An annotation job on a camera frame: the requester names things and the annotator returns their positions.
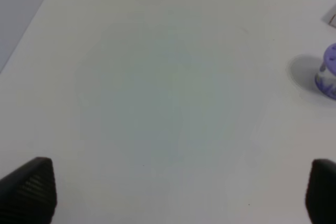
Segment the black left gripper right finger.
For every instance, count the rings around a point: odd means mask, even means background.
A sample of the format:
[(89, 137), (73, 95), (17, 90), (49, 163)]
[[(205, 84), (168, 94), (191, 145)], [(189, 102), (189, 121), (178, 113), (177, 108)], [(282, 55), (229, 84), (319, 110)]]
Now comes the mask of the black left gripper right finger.
[(305, 204), (313, 224), (335, 224), (335, 162), (312, 162)]

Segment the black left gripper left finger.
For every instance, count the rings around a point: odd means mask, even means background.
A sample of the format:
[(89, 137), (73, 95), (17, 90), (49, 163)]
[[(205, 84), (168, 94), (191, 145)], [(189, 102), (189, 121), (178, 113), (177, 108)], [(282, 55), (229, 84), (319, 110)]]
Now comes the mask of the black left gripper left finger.
[(1, 179), (1, 223), (49, 224), (56, 207), (51, 158), (36, 157)]

